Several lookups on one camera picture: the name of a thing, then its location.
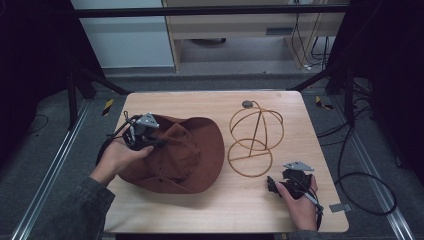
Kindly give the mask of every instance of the black pole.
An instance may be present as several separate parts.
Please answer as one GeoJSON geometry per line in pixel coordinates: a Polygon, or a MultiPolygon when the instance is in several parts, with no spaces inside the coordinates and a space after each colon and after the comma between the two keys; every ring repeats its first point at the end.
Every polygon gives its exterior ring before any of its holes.
{"type": "Polygon", "coordinates": [[[355,124],[355,116],[353,113],[353,76],[354,73],[350,66],[347,67],[346,84],[345,84],[345,117],[347,123],[353,127],[355,124]]]}
{"type": "Polygon", "coordinates": [[[300,83],[297,86],[294,86],[292,88],[287,88],[286,90],[288,91],[298,91],[301,92],[302,90],[304,90],[305,88],[311,86],[312,84],[318,82],[319,80],[330,76],[331,74],[333,74],[334,72],[339,70],[339,62],[336,62],[335,64],[329,66],[328,68],[322,70],[321,72],[315,74],[314,76],[310,77],[308,80],[300,83]]]}
{"type": "Polygon", "coordinates": [[[78,119],[78,112],[77,112],[77,94],[76,94],[76,87],[74,82],[74,76],[72,71],[68,72],[68,75],[66,77],[66,81],[68,83],[68,103],[69,103],[69,126],[68,130],[71,130],[78,119]]]}
{"type": "Polygon", "coordinates": [[[89,70],[87,70],[85,68],[81,69],[81,74],[92,79],[92,80],[94,80],[94,81],[96,81],[96,82],[98,82],[98,83],[100,83],[100,84],[102,84],[103,86],[115,91],[116,93],[118,93],[120,95],[128,95],[128,94],[132,93],[131,91],[127,91],[127,90],[125,90],[121,87],[116,86],[115,84],[113,84],[113,83],[107,81],[106,79],[90,72],[89,70]]]}
{"type": "Polygon", "coordinates": [[[187,15],[228,15],[228,14],[278,14],[278,13],[337,13],[346,12],[349,4],[305,4],[305,5],[247,5],[208,7],[161,7],[121,9],[76,9],[55,10],[46,7],[46,13],[78,18],[152,17],[187,15]]]}

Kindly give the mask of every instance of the white cabinet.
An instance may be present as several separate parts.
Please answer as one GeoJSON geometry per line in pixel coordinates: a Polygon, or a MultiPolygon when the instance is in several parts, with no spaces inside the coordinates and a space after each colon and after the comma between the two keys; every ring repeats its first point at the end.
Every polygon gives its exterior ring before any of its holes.
{"type": "MultiPolygon", "coordinates": [[[[72,0],[75,9],[162,7],[160,0],[72,0]]],[[[81,18],[103,69],[174,67],[164,17],[81,18]]]]}

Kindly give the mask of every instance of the wire hat stand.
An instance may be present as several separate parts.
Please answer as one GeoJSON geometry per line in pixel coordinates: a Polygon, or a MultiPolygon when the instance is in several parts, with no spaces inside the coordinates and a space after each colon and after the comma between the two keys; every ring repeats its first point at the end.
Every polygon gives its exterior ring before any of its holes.
{"type": "Polygon", "coordinates": [[[244,108],[237,111],[233,115],[229,125],[231,136],[236,142],[233,143],[228,149],[228,163],[235,172],[242,176],[259,177],[267,173],[272,166],[273,156],[271,149],[275,148],[283,140],[284,120],[280,113],[274,110],[261,108],[256,101],[246,100],[243,102],[242,106],[244,108]],[[253,134],[252,132],[245,132],[240,130],[237,131],[237,129],[242,129],[242,127],[240,127],[241,125],[246,126],[246,124],[248,124],[248,127],[250,127],[251,121],[248,120],[250,120],[250,118],[254,118],[255,116],[257,116],[257,118],[254,130],[252,131],[253,134]],[[240,132],[244,136],[253,136],[247,138],[237,138],[236,135],[240,135],[240,132]],[[272,141],[270,141],[270,133],[273,135],[272,141]],[[248,162],[250,163],[251,161],[261,161],[261,169],[259,170],[259,172],[257,171],[258,164],[252,164],[252,166],[249,166],[250,164],[248,164],[248,162]]]}

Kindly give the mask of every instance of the copper wire frame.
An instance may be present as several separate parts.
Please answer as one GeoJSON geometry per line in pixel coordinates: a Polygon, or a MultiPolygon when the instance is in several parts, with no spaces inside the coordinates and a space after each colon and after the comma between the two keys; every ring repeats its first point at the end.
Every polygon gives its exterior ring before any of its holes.
{"type": "Polygon", "coordinates": [[[248,109],[241,109],[241,110],[239,110],[239,111],[237,111],[234,115],[233,115],[233,117],[231,118],[231,120],[230,120],[230,125],[229,125],[229,127],[230,127],[230,133],[231,133],[231,136],[233,137],[233,139],[236,141],[235,143],[233,143],[231,146],[230,146],[230,148],[228,149],[228,154],[227,154],[227,157],[228,157],[228,163],[230,164],[230,166],[231,166],[231,168],[233,168],[233,170],[235,171],[235,172],[237,172],[238,174],[240,174],[240,175],[242,175],[242,176],[245,176],[245,177],[259,177],[259,176],[262,176],[262,175],[264,175],[265,173],[267,173],[268,171],[269,171],[269,169],[271,168],[271,166],[272,166],[272,163],[273,163],[273,157],[272,157],[272,153],[271,153],[271,149],[273,149],[273,148],[275,148],[278,144],[280,144],[281,143],[281,141],[283,140],[283,138],[284,138],[284,125],[283,125],[283,123],[284,123],[284,119],[283,119],[283,116],[281,116],[281,114],[280,113],[278,113],[278,112],[276,112],[276,111],[274,111],[274,110],[267,110],[267,109],[264,109],[264,108],[261,108],[260,106],[259,106],[259,104],[256,102],[256,101],[252,101],[252,103],[255,103],[256,105],[257,105],[257,107],[251,107],[251,108],[249,108],[249,109],[257,109],[258,111],[255,111],[255,112],[253,112],[253,113],[250,113],[250,114],[248,114],[248,115],[246,115],[246,116],[244,116],[244,117],[242,117],[241,119],[239,119],[233,126],[232,126],[232,122],[233,122],[233,120],[234,120],[234,117],[236,116],[236,115],[238,115],[239,113],[241,113],[242,111],[245,111],[245,110],[248,110],[248,109]],[[265,117],[264,117],[264,115],[263,115],[263,113],[270,113],[270,114],[272,114],[279,122],[280,122],[280,125],[281,125],[281,129],[282,129],[282,133],[281,133],[281,137],[280,137],[280,139],[279,139],[279,141],[276,143],[276,144],[274,144],[273,146],[271,146],[271,147],[268,147],[268,128],[267,128],[267,125],[266,125],[266,120],[265,120],[265,117]],[[256,126],[255,126],[255,131],[254,131],[254,134],[253,134],[253,138],[243,138],[243,139],[240,139],[240,140],[238,140],[238,139],[236,139],[236,137],[234,136],[234,133],[233,133],[233,131],[234,131],[234,129],[235,129],[235,127],[241,122],[241,121],[243,121],[244,119],[246,119],[246,118],[248,118],[248,117],[250,117],[250,116],[252,116],[252,115],[254,115],[254,114],[257,114],[257,113],[259,113],[258,114],[258,120],[256,121],[256,126]],[[260,120],[262,119],[262,121],[264,122],[264,128],[265,128],[265,143],[263,143],[262,141],[260,141],[260,140],[258,140],[258,139],[256,139],[256,134],[257,134],[257,131],[258,131],[258,126],[259,126],[259,122],[260,122],[260,120]],[[251,142],[251,144],[250,144],[250,146],[247,146],[247,145],[245,145],[245,144],[242,144],[242,142],[243,141],[249,141],[249,142],[251,142]],[[263,148],[254,148],[253,147],[253,145],[254,145],[254,143],[255,142],[257,142],[257,143],[260,143],[262,146],[263,146],[263,148]],[[249,151],[249,155],[248,156],[244,156],[244,157],[238,157],[238,158],[231,158],[230,157],[230,155],[231,155],[231,149],[236,145],[236,144],[238,144],[238,145],[240,145],[240,146],[242,146],[242,147],[244,147],[244,148],[246,148],[246,149],[249,149],[250,151],[249,151]],[[266,151],[265,153],[257,153],[257,154],[253,154],[252,155],[252,151],[266,151]],[[257,156],[261,156],[261,155],[266,155],[266,154],[269,154],[270,155],[270,161],[269,161],[269,165],[268,165],[268,167],[267,167],[267,169],[265,170],[265,171],[263,171],[263,172],[261,172],[261,173],[258,173],[258,174],[246,174],[246,173],[243,173],[243,172],[241,172],[240,170],[238,170],[238,169],[236,169],[236,167],[232,164],[232,161],[236,161],[236,160],[243,160],[243,159],[248,159],[248,158],[252,158],[252,157],[257,157],[257,156]]]}

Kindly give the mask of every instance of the hat crown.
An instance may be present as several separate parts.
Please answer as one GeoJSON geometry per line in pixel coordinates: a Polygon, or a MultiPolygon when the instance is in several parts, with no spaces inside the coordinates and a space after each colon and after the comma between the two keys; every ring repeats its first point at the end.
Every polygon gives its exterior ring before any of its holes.
{"type": "Polygon", "coordinates": [[[166,144],[155,149],[145,159],[150,175],[167,178],[175,183],[190,177],[200,159],[200,150],[191,133],[182,125],[174,123],[157,137],[166,144]]]}

